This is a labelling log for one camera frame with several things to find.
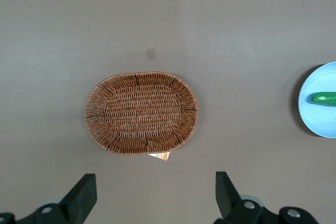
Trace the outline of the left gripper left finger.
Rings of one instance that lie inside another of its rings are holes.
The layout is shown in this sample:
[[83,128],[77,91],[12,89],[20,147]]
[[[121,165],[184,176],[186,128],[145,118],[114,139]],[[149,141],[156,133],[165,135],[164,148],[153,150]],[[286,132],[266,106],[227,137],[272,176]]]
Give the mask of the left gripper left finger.
[[96,175],[85,174],[59,203],[43,205],[18,223],[84,223],[96,202]]

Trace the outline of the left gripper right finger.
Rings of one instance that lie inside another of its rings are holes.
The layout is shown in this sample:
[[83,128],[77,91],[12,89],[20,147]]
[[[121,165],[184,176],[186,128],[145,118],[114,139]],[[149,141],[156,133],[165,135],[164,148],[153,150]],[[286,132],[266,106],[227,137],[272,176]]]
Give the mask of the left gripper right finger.
[[275,214],[252,199],[242,199],[226,172],[216,172],[215,196],[222,215],[215,223],[317,223],[301,208],[283,207]]

